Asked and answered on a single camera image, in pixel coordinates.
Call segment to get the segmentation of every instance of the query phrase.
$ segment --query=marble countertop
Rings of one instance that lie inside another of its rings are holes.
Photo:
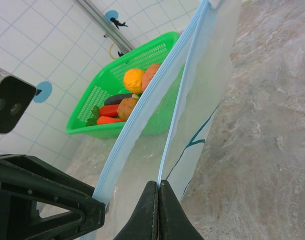
[[[243,6],[231,59],[182,206],[205,239],[305,240],[305,0]],[[114,141],[86,137],[67,173],[94,186]]]

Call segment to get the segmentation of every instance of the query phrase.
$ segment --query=green plastic basket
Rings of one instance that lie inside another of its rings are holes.
[[[178,39],[179,34],[177,32],[168,32],[105,66],[89,84],[70,116],[67,124],[67,133],[72,135],[82,133],[95,138],[118,136],[125,124],[124,122],[86,126],[87,119],[92,117],[91,110],[93,106],[101,107],[106,98],[119,93],[128,93],[123,85],[125,72],[133,68],[146,70],[151,64],[161,64]],[[160,134],[169,128],[178,88],[179,84],[173,84],[169,89],[167,95],[148,121],[144,129],[145,135]]]

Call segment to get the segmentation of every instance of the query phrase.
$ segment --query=camera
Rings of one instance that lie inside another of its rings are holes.
[[[0,68],[0,134],[14,129],[36,93],[35,86]]]

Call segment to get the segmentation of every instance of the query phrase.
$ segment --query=bag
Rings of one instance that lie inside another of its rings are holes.
[[[211,7],[202,1],[127,120],[93,194],[107,205],[105,224],[81,239],[113,239],[149,180],[167,179],[182,199],[232,73],[230,51],[241,1],[222,0]],[[178,91],[169,131],[142,134],[169,91]]]

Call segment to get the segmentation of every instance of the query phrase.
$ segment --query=green leaf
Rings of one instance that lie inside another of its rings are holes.
[[[88,118],[87,121],[97,121],[96,117]]]
[[[95,126],[95,125],[97,125],[97,120],[94,118],[89,118],[86,123],[86,126],[89,127],[89,126]]]
[[[91,110],[92,114],[98,119],[99,118],[99,112]]]
[[[95,105],[94,107],[93,107],[93,111],[95,111],[95,112],[100,112],[100,108],[97,106],[97,105]]]

